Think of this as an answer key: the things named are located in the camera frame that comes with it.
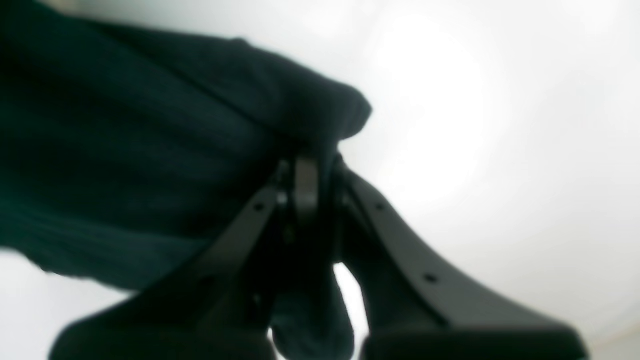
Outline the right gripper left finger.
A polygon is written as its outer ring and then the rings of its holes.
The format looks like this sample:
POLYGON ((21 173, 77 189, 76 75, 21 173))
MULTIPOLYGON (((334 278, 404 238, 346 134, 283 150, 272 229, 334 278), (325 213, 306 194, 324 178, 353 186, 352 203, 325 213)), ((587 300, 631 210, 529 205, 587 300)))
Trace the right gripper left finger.
POLYGON ((67 326, 51 360, 275 360, 282 249, 318 217, 320 169, 283 160, 220 237, 130 300, 67 326))

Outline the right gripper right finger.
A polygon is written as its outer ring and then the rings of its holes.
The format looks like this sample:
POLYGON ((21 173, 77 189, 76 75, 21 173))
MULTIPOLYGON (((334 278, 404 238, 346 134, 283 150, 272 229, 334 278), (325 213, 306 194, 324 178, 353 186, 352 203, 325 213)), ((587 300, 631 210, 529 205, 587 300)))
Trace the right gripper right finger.
POLYGON ((587 360, 578 332, 480 284, 430 248, 341 156, 339 260, 361 289, 361 360, 587 360))

